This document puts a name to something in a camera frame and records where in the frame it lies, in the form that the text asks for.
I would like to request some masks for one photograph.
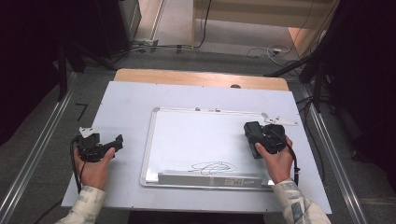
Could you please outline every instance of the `person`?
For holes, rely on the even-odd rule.
[[[292,142],[287,136],[286,140],[292,146]],[[259,143],[255,147],[265,159],[268,174],[275,183],[272,188],[279,199],[283,217],[287,223],[331,223],[320,207],[306,199],[290,178],[293,158],[288,147],[275,155],[268,153]],[[107,166],[114,153],[115,149],[111,148],[101,161],[86,162],[84,166],[84,161],[81,160],[75,149],[74,157],[79,174],[84,167],[80,177],[84,187],[69,214],[56,224],[95,223],[106,197]]]

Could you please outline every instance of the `hand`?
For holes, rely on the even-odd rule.
[[[85,186],[91,186],[96,189],[100,189],[105,191],[106,182],[107,182],[107,167],[108,163],[113,159],[114,154],[116,153],[116,149],[112,147],[106,153],[106,155],[99,162],[86,162],[84,166],[84,162],[78,155],[78,150],[75,148],[74,150],[74,158],[76,161],[76,167],[78,171],[78,175],[81,174],[81,169],[84,167],[82,171],[81,183]]]
[[[286,141],[292,147],[293,143],[287,136]],[[291,156],[288,147],[283,148],[280,152],[274,155],[267,152],[265,147],[260,143],[256,143],[255,147],[265,159],[268,175],[275,184],[290,178],[290,169],[291,164],[293,163],[293,157]]]

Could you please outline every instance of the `forearm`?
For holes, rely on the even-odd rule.
[[[283,217],[291,223],[330,223],[326,214],[315,203],[308,201],[291,179],[273,186]]]
[[[95,223],[105,201],[105,197],[106,193],[104,191],[84,186],[81,193],[78,195],[78,200],[67,217],[62,218],[56,223]]]

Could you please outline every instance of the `scribble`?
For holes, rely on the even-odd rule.
[[[214,175],[238,170],[236,166],[225,161],[201,162],[191,166],[189,172],[201,172],[201,175]]]

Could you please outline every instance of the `black controller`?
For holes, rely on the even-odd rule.
[[[102,145],[100,142],[99,133],[93,133],[90,136],[84,138],[81,135],[78,136],[78,153],[83,161],[98,162],[100,161],[111,147],[116,149],[122,149],[122,135],[120,134],[115,141]]]
[[[254,159],[262,158],[254,146],[256,143],[262,144],[271,154],[276,154],[286,146],[285,128],[282,125],[261,126],[258,121],[252,121],[247,122],[244,129]]]

